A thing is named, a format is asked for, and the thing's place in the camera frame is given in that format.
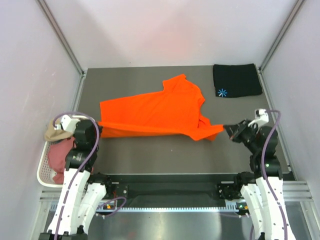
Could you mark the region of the orange t shirt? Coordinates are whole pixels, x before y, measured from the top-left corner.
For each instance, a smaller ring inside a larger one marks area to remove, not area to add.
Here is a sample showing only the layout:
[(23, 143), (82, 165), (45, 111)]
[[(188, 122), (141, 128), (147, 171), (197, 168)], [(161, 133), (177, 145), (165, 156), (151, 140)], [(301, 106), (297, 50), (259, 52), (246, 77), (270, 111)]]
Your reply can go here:
[(162, 82), (157, 92), (100, 102), (102, 138), (185, 135), (194, 141), (213, 141), (224, 131), (202, 115), (200, 88), (185, 74)]

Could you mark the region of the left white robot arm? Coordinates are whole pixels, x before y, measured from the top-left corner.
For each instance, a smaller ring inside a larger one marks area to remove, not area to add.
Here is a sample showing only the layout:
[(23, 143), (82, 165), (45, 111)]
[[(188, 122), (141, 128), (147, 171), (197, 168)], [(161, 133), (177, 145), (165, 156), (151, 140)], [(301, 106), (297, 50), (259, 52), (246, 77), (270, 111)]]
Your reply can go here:
[(40, 240), (86, 240), (91, 220), (103, 198), (114, 191), (109, 177), (92, 174), (101, 129), (93, 119), (75, 125), (72, 149), (65, 157), (64, 179), (55, 215)]

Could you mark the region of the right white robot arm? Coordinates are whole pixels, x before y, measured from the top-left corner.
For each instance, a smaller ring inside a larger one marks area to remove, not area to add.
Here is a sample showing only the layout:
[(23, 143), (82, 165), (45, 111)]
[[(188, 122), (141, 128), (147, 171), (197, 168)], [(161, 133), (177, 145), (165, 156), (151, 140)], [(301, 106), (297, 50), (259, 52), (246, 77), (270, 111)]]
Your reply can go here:
[(284, 176), (276, 156), (278, 133), (276, 128), (258, 126), (243, 120), (224, 125), (229, 139), (243, 144), (251, 153), (250, 172), (238, 173), (232, 184), (218, 184), (218, 194), (224, 200), (244, 199), (251, 216), (255, 240), (294, 240), (284, 200)]

